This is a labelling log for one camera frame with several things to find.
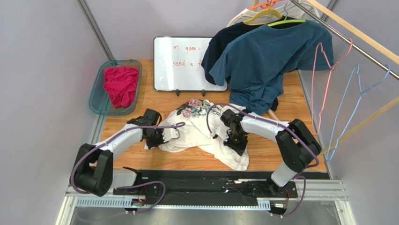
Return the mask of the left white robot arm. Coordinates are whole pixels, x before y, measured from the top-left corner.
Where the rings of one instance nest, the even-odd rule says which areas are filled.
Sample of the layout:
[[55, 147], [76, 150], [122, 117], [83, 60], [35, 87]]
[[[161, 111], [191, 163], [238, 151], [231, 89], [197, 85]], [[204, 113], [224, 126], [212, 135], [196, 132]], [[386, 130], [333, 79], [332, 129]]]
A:
[[143, 186], [141, 173], [129, 167], [115, 169], [114, 161], [136, 143], [148, 149], [180, 137], [185, 122], [161, 126], [159, 112], [146, 109], [144, 115], [129, 120], [117, 133], [96, 144], [83, 144], [76, 156], [70, 185], [80, 194], [104, 196], [111, 189], [137, 189]]

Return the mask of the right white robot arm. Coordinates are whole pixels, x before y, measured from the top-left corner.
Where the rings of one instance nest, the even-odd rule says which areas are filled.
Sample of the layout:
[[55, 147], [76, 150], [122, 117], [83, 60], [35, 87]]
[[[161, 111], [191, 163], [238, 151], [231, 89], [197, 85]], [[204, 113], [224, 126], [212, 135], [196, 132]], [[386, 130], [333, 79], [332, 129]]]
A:
[[244, 110], [227, 109], [220, 120], [223, 126], [215, 135], [238, 155], [246, 152], [248, 134], [256, 134], [277, 143], [283, 162], [266, 180], [266, 191], [277, 195], [289, 181], [301, 174], [321, 153], [321, 146], [307, 126], [299, 119], [292, 122], [270, 120]]

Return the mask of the white floral print t-shirt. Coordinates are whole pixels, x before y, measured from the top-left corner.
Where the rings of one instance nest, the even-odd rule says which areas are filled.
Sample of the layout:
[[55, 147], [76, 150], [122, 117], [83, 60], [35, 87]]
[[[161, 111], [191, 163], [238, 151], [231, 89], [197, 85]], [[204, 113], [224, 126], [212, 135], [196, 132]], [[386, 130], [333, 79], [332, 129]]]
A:
[[218, 105], [210, 111], [209, 108], [213, 105], [213, 102], [207, 99], [193, 98], [172, 111], [166, 119], [160, 122], [160, 126], [175, 125], [179, 122], [185, 122], [185, 125], [178, 129], [180, 132], [178, 139], [161, 144], [159, 148], [175, 153], [198, 147], [213, 154], [214, 158], [233, 170], [247, 170], [250, 161], [248, 153], [238, 155], [233, 149], [225, 146], [221, 138], [214, 139], [208, 130], [210, 128], [214, 131], [216, 128], [224, 126], [220, 117], [227, 109], [231, 109], [235, 113], [238, 111], [230, 106], [222, 105]]

